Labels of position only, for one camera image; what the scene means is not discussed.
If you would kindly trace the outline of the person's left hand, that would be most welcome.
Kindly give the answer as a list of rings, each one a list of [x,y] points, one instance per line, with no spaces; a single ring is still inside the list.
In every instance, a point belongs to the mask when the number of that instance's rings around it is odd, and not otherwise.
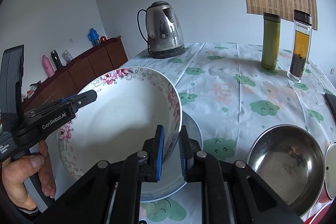
[[[39,142],[39,152],[36,155],[24,156],[16,161],[7,159],[2,164],[2,182],[6,193],[12,203],[24,212],[33,213],[37,210],[36,203],[24,185],[24,181],[36,173],[43,194],[54,198],[56,184],[48,146],[44,140]]]

